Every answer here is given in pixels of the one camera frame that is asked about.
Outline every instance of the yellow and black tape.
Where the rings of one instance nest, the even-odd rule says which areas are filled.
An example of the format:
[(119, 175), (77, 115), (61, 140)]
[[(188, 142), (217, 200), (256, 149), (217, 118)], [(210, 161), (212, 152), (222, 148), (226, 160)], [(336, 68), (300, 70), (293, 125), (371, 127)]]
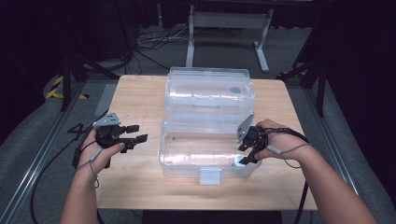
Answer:
[[(52, 84), (52, 87), (49, 90), (49, 93), (47, 93), (47, 98), (59, 98), (63, 99), (64, 95), (61, 93), (57, 93), (56, 90), (58, 89), (59, 85), (61, 82), (64, 80), (64, 77), (62, 75), (59, 75), (55, 81)], [(80, 100), (88, 100), (90, 98), (89, 94), (81, 94), (78, 99)]]

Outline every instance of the light wood tabletop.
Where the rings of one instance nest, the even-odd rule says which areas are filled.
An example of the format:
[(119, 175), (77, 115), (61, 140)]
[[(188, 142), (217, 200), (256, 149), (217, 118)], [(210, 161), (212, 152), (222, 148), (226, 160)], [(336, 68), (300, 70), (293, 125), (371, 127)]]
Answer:
[[(252, 79), (252, 82), (256, 94), (254, 122), (273, 119), (303, 133), (285, 84), (264, 79)], [(122, 137), (147, 133), (148, 141), (115, 155), (110, 167), (99, 174), (98, 208), (298, 209), (304, 187), (303, 173), (278, 159), (264, 160), (249, 178), (224, 178), (218, 186), (200, 186), (198, 178), (165, 176), (158, 160), (165, 87), (166, 77), (120, 78), (109, 111), (119, 116), (123, 126), (140, 125), (138, 133)], [(304, 209), (317, 210), (310, 191)]]

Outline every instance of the open box lid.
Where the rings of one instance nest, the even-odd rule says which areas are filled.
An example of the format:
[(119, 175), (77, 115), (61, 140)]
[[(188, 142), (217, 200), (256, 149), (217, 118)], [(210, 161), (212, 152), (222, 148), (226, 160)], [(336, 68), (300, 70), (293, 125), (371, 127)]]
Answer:
[(254, 99), (247, 69), (172, 67), (165, 120), (174, 131), (235, 133), (253, 113)]

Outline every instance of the person's left arm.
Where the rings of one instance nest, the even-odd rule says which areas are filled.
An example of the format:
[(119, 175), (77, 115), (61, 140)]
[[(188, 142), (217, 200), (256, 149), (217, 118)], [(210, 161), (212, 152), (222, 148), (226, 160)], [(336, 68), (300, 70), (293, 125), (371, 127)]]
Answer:
[(100, 151), (93, 160), (92, 156), (100, 150), (95, 143), (96, 130), (92, 129), (82, 145), (83, 152), (78, 168), (67, 193), (60, 223), (97, 223), (95, 180), (107, 161), (120, 152), (125, 145), (117, 144)]

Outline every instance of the person's left hand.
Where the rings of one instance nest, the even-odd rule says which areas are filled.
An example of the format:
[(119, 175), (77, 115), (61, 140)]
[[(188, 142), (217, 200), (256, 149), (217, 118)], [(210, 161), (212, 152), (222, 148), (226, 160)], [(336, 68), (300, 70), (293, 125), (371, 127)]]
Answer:
[(88, 133), (87, 138), (84, 140), (84, 143), (81, 146), (81, 150), (83, 149), (83, 151), (79, 158), (77, 174), (83, 173), (84, 175), (90, 175), (96, 178), (96, 175), (99, 174), (105, 168), (108, 160), (113, 155), (119, 153), (123, 148), (125, 148), (125, 145), (123, 143), (116, 144), (112, 147), (103, 148), (103, 150), (101, 151), (101, 153), (99, 153), (96, 159), (92, 161), (92, 169), (91, 169), (89, 160), (92, 157), (92, 155), (95, 154), (96, 151), (101, 148), (95, 142), (96, 132), (97, 130), (95, 128), (92, 128), (92, 130)]

